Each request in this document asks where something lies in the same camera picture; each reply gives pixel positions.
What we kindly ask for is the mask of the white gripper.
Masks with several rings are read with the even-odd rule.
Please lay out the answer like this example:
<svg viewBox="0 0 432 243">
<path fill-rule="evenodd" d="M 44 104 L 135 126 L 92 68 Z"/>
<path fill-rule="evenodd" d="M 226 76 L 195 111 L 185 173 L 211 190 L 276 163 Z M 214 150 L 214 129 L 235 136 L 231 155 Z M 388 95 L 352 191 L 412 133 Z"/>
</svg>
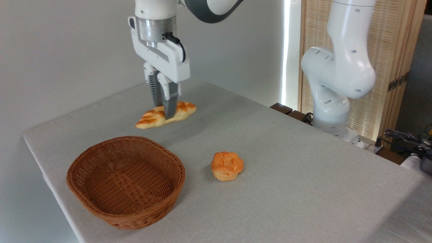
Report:
<svg viewBox="0 0 432 243">
<path fill-rule="evenodd" d="M 183 49 L 171 40 L 156 43 L 156 47 L 140 42 L 135 17 L 129 17 L 129 25 L 134 50 L 145 61 L 144 78 L 150 85 L 154 106 L 163 105 L 165 119 L 171 119 L 176 114 L 178 97 L 181 95 L 178 83 L 190 78 L 189 59 L 186 56 L 182 62 Z"/>
</svg>

